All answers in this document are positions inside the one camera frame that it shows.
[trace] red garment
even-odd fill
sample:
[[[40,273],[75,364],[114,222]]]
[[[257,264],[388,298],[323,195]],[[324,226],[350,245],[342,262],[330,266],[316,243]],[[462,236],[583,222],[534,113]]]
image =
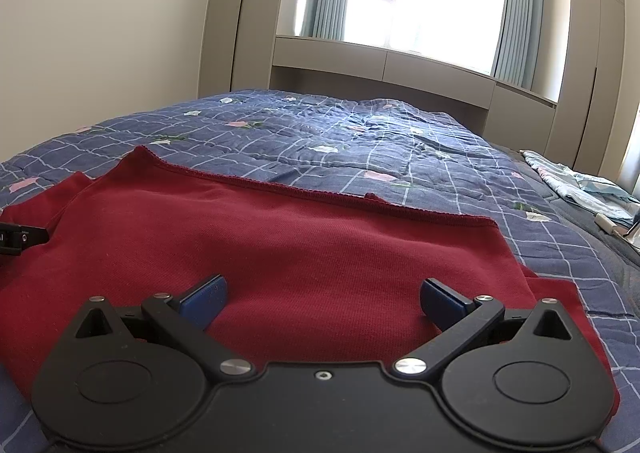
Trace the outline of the red garment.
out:
[[[488,218],[204,174],[140,147],[95,181],[76,174],[6,208],[2,221],[51,234],[0,262],[0,361],[24,393],[89,296],[136,305],[212,273],[229,296],[208,333],[258,366],[389,364],[435,335],[418,303],[435,277],[507,308],[560,299],[609,367],[575,286],[523,274]]]

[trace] blue plaid quilt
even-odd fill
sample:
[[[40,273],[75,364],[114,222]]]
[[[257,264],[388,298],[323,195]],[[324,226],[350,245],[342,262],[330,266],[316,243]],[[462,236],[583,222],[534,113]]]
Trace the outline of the blue plaid quilt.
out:
[[[0,208],[76,171],[100,176],[138,145],[206,172],[490,216],[517,260],[577,285],[621,396],[604,444],[640,453],[640,322],[625,292],[514,163],[449,115],[387,99],[254,90],[208,97],[106,120],[1,163]],[[33,412],[0,369],[0,453],[34,453],[44,443]]]

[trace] silver screw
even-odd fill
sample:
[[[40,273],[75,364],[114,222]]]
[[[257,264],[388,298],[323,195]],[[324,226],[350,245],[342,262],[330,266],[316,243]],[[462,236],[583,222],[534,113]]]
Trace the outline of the silver screw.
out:
[[[396,361],[394,368],[405,375],[418,375],[427,369],[427,363],[415,357],[405,357]]]
[[[220,363],[220,371],[226,375],[243,375],[251,372],[251,363],[244,359],[227,359]]]

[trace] folded cloth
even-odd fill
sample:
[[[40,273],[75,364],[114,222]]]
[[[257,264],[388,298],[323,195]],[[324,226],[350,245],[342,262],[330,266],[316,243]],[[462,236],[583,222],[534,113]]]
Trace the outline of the folded cloth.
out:
[[[538,172],[562,200],[594,214],[604,214],[609,220],[631,227],[640,210],[640,200],[603,177],[585,175],[571,168],[548,161],[535,151],[521,151],[527,164]]]
[[[0,261],[0,361],[25,394],[89,296],[136,305],[213,273],[228,303],[207,332],[258,367],[390,364],[438,333],[418,303],[435,277],[507,308],[560,299],[609,368],[574,284],[521,268],[489,218],[205,174],[137,148],[101,178],[74,175],[0,219],[50,232]]]

